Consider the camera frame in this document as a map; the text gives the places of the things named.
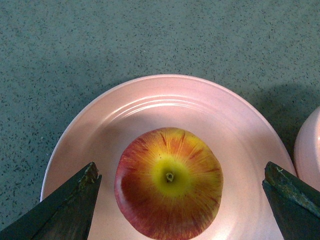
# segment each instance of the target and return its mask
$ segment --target pink plate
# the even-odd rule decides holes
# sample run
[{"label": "pink plate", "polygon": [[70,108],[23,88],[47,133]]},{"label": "pink plate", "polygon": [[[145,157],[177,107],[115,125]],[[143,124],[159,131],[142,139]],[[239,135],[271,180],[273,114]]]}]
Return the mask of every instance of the pink plate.
[{"label": "pink plate", "polygon": [[262,188],[268,161],[295,174],[283,143],[267,120],[240,96],[192,76],[141,77],[91,102],[57,143],[46,169],[41,200],[94,161],[102,182],[88,239],[150,239],[121,214],[114,179],[129,143],[161,127],[194,133],[221,163],[224,186],[219,212],[195,240],[283,239]]}]

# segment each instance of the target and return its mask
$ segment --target yellow apple skin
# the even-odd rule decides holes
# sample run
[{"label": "yellow apple skin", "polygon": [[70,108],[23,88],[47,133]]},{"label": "yellow apple skin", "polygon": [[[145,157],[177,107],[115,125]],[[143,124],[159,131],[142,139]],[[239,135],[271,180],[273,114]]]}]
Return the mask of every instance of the yellow apple skin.
[{"label": "yellow apple skin", "polygon": [[189,131],[165,127],[136,138],[121,155],[114,193],[143,235],[188,240],[215,219],[223,173],[210,148]]}]

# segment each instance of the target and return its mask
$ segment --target green speckled surface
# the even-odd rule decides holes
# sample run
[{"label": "green speckled surface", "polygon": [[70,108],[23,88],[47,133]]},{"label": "green speckled surface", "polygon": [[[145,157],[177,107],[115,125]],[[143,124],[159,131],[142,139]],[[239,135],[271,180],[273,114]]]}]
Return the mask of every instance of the green speckled surface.
[{"label": "green speckled surface", "polygon": [[0,230],[39,202],[72,119],[108,89],[155,74],[239,94],[292,157],[320,106],[320,2],[1,1]]}]

